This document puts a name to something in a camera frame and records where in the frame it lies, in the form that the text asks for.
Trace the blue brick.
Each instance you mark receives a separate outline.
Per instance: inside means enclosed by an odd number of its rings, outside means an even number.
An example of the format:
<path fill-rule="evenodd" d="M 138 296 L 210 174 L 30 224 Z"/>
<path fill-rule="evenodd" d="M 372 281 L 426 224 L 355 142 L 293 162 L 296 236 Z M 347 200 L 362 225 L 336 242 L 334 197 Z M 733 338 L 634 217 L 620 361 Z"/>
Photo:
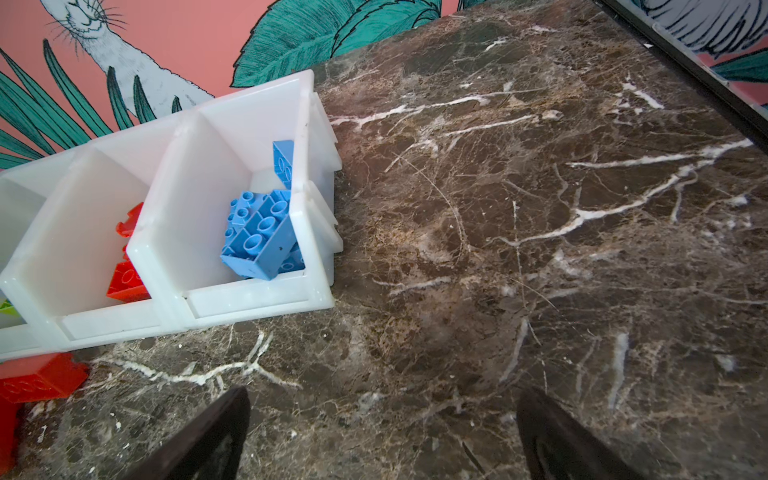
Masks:
<path fill-rule="evenodd" d="M 270 281 L 305 268 L 289 216 L 291 192 L 244 191 L 230 203 L 220 258 L 243 278 Z"/>
<path fill-rule="evenodd" d="M 274 172 L 287 190 L 292 189 L 293 152 L 293 140 L 280 140 L 273 142 Z"/>

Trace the green brick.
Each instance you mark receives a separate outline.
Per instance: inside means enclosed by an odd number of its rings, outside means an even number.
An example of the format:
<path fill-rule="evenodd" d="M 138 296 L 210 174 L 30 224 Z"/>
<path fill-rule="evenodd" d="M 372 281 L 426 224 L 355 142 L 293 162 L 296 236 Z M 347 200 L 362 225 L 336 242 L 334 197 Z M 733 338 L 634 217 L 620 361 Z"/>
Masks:
<path fill-rule="evenodd" d="M 13 317 L 19 317 L 19 313 L 17 312 L 17 310 L 14 308 L 14 306 L 11 304 L 9 300 L 5 300 L 0 305 L 0 313 L 4 315 L 13 316 Z"/>

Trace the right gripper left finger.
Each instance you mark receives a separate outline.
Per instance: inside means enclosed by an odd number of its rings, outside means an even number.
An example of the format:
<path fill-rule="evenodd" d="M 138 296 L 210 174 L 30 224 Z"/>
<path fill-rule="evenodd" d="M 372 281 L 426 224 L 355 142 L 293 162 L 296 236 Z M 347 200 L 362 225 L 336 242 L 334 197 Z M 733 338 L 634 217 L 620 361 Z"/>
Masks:
<path fill-rule="evenodd" d="M 245 387 L 228 390 L 126 477 L 235 479 L 250 411 Z"/>

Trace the blue brick bottom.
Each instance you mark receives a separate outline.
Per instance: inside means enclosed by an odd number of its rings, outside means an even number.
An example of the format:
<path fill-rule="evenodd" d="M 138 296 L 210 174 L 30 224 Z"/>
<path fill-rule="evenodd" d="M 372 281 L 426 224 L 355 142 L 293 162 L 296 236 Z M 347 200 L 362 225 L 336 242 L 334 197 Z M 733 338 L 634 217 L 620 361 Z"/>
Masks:
<path fill-rule="evenodd" d="M 230 203 L 220 258 L 243 278 L 270 281 L 305 268 L 289 216 L 291 192 L 244 191 Z"/>

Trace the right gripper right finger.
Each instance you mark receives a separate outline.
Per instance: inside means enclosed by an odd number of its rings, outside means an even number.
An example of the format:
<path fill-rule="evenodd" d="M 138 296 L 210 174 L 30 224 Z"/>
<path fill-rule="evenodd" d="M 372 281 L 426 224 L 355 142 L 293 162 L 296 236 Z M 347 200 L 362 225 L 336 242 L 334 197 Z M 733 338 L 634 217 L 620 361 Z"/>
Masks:
<path fill-rule="evenodd" d="M 520 393 L 517 426 L 533 479 L 642 477 L 539 388 Z"/>

